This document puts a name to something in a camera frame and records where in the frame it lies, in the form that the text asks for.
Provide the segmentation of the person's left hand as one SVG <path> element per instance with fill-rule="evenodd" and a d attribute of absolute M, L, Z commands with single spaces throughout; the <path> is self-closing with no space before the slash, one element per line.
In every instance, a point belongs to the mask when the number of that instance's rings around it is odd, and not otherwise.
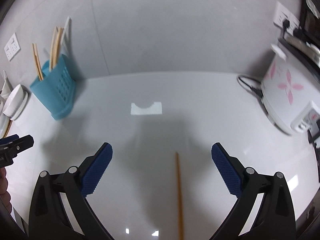
<path fill-rule="evenodd" d="M 6 178 L 7 172 L 3 167 L 0 169 L 1 177 L 0 177 L 0 197 L 3 202 L 3 205 L 7 209 L 9 213 L 12 212 L 12 204 L 11 204 L 11 196 L 8 192 L 8 180 Z"/>

